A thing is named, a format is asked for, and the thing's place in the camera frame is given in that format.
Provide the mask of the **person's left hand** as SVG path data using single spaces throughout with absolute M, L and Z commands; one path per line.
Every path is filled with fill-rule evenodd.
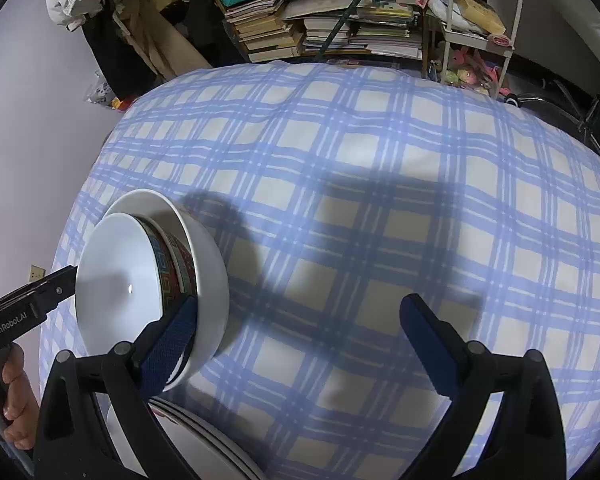
M 12 345 L 3 366 L 2 379 L 7 386 L 4 416 L 9 421 L 3 436 L 20 450 L 32 450 L 35 446 L 40 408 L 24 371 L 24 354 L 19 344 Z

